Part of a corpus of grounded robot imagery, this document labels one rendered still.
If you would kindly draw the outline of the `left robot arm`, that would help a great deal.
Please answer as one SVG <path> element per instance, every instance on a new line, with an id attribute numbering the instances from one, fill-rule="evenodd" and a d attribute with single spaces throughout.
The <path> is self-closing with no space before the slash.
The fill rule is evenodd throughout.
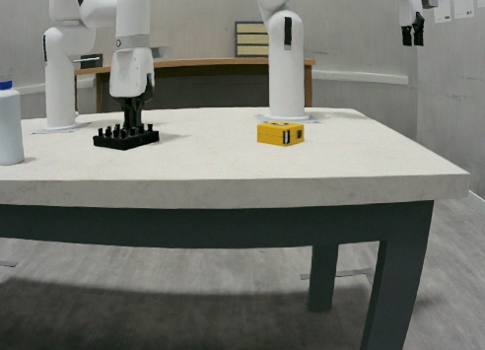
<path id="1" fill-rule="evenodd" d="M 292 12 L 289 0 L 257 0 L 257 4 L 269 34 L 270 113 L 264 119 L 310 120 L 304 101 L 303 22 Z"/>

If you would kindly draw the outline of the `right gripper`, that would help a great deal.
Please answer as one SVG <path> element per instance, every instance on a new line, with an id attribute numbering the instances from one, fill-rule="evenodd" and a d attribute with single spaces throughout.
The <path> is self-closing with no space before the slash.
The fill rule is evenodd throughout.
<path id="1" fill-rule="evenodd" d="M 137 129 L 142 125 L 141 110 L 146 102 L 154 98 L 153 91 L 151 49 L 135 47 L 116 50 L 110 66 L 109 92 L 124 110 L 124 127 Z"/>

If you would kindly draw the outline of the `black knob box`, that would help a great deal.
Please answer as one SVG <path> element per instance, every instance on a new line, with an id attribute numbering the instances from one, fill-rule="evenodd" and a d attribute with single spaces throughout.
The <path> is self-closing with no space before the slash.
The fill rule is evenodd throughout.
<path id="1" fill-rule="evenodd" d="M 102 128 L 98 128 L 98 134 L 93 136 L 94 146 L 107 147 L 112 149 L 127 150 L 140 145 L 159 141 L 159 131 L 153 130 L 153 124 L 148 124 L 148 130 L 144 130 L 143 126 L 139 129 L 124 127 L 120 129 L 120 124 L 115 124 L 116 127 L 111 131 L 111 126 L 107 126 L 105 133 Z M 121 131 L 121 135 L 120 135 Z"/>

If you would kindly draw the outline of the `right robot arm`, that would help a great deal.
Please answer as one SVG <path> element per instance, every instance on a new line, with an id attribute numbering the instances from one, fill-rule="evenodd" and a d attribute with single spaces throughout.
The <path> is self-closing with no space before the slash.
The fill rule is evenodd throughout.
<path id="1" fill-rule="evenodd" d="M 75 118 L 79 113 L 75 112 L 74 67 L 68 55 L 91 51 L 96 28 L 116 27 L 115 50 L 149 47 L 153 59 L 172 57 L 171 46 L 149 46 L 150 0 L 49 0 L 49 17 L 57 22 L 78 21 L 79 25 L 50 28 L 42 38 L 47 116 L 44 132 L 81 126 Z"/>

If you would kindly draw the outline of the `white bottle with blue cap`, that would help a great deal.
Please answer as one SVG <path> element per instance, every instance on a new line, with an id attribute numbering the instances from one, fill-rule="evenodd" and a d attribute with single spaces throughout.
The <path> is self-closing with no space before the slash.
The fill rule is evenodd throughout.
<path id="1" fill-rule="evenodd" d="M 11 166 L 25 159 L 20 93 L 12 81 L 0 82 L 0 166 Z"/>

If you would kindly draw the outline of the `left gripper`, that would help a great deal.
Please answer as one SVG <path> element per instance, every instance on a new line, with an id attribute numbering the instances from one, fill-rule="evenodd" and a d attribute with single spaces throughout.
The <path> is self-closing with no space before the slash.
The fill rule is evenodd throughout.
<path id="1" fill-rule="evenodd" d="M 415 32 L 413 33 L 414 45 L 424 45 L 424 22 L 421 0 L 399 0 L 399 24 L 402 28 L 403 45 L 412 46 L 412 36 L 410 34 L 412 27 Z"/>

